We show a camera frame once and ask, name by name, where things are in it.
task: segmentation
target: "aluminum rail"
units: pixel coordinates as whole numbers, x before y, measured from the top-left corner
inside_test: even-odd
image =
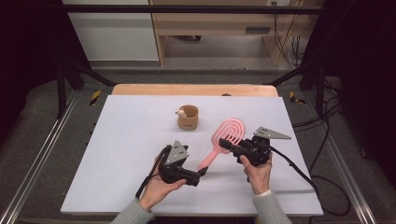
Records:
[[[56,143],[56,140],[61,134],[61,131],[67,119],[69,118],[70,113],[72,112],[78,97],[79,97],[79,91],[71,92],[70,97],[68,99],[68,107],[66,108],[64,115],[55,121],[52,130],[50,131],[46,141],[44,142],[43,146],[38,152],[35,161],[30,167],[30,170],[28,171],[20,187],[15,193],[14,198],[9,203],[3,215],[0,216],[0,224],[12,224],[16,221],[18,214],[20,213],[26,199],[29,196],[29,193],[31,192],[35,182],[38,179],[38,176],[40,175],[41,170],[44,167],[44,164],[47,161],[48,156],[50,155]]]

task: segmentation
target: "gray floor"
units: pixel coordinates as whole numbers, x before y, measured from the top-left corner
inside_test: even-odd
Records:
[[[97,71],[116,82],[122,83],[248,83],[262,84],[282,76],[290,66],[283,64],[273,67],[264,50],[260,38],[241,37],[206,37],[196,42],[192,37],[177,36],[170,39],[164,67],[158,65],[97,67]],[[113,217],[72,217],[61,214],[60,207],[64,194],[70,186],[78,168],[86,143],[90,140],[90,132],[100,115],[106,101],[106,95],[111,88],[98,84],[95,80],[85,77],[87,84],[83,91],[78,91],[78,100],[61,135],[57,139],[40,175],[36,180],[29,197],[21,208],[19,221],[22,218],[45,218],[82,220],[90,222],[109,221]],[[291,79],[277,87],[278,93],[284,98],[290,114],[291,123],[306,121],[315,116],[308,104],[298,104],[290,101],[290,91],[294,91],[298,99],[305,99],[311,92],[300,91],[297,83],[300,78]],[[336,78],[329,78],[331,83],[338,85]],[[103,92],[96,105],[89,105],[95,90]],[[326,92],[326,98],[332,96]],[[32,90],[28,96],[25,109],[11,131],[9,138],[2,143],[0,150],[0,211],[6,211],[14,194],[35,156],[45,142],[57,115],[57,92],[55,82],[50,82]],[[323,136],[319,127],[298,132],[296,136],[303,152],[307,166],[310,166]],[[340,149],[344,160],[371,208],[377,223],[396,223],[396,192],[373,160],[361,156],[361,143],[344,113],[331,117],[331,135]],[[326,145],[312,172],[313,175],[325,176],[342,186],[336,166]],[[346,199],[333,185],[320,179],[314,179],[321,192],[320,201],[323,206],[335,212],[346,208]],[[314,223],[361,223],[357,211],[351,211],[343,217],[325,213],[323,217],[315,217]],[[293,217],[293,223],[308,223],[305,217]],[[208,219],[162,219],[157,223],[211,223]],[[253,223],[252,219],[225,218],[215,220],[217,223]]]

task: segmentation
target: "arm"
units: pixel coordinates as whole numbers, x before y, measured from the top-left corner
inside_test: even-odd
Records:
[[[241,156],[240,160],[245,167],[251,188],[254,193],[253,203],[262,223],[291,223],[282,211],[274,193],[269,188],[272,169],[272,153],[267,163],[260,166],[250,164],[248,158]]]
[[[178,180],[173,184],[166,184],[158,175],[158,166],[145,187],[143,196],[140,200],[133,199],[132,202],[120,212],[113,220],[112,224],[143,224],[154,219],[150,209],[162,201],[170,192],[180,189],[187,181]]]

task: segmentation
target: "black metal pole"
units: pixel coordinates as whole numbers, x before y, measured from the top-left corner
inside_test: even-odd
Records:
[[[318,117],[320,119],[324,119],[323,95],[324,95],[324,68],[320,66],[318,80],[317,80],[317,101],[316,101],[316,110],[318,113]]]
[[[82,66],[81,64],[77,63],[77,62],[73,62],[73,61],[69,61],[68,64],[73,67],[74,69],[77,69],[79,72],[81,73],[85,73],[86,75],[93,77],[94,79],[102,82],[103,84],[110,86],[110,87],[114,87],[119,83],[115,83],[112,82],[110,80],[108,80],[105,77],[100,76],[99,74],[97,74],[96,72],[94,72],[93,70],[86,68],[84,66]]]
[[[247,6],[181,6],[181,5],[53,5],[42,9],[84,13],[214,13],[214,14],[288,14],[318,15],[334,13],[339,8],[323,7],[247,7]]]
[[[271,85],[277,87],[278,85],[284,83],[285,81],[291,79],[292,77],[303,74],[308,69],[312,69],[312,60],[302,64],[300,67],[297,67],[289,71],[287,74],[283,75],[282,77],[279,77],[272,82],[264,83],[262,85]]]
[[[66,110],[66,89],[64,86],[64,73],[62,72],[62,65],[56,68],[56,80],[58,85],[58,119],[64,114]]]

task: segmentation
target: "person's right hand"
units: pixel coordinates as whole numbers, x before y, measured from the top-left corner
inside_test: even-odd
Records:
[[[272,168],[272,152],[269,160],[260,166],[253,166],[245,156],[240,156],[245,169],[244,172],[248,177],[251,188],[255,195],[259,195],[270,189],[270,174]]]

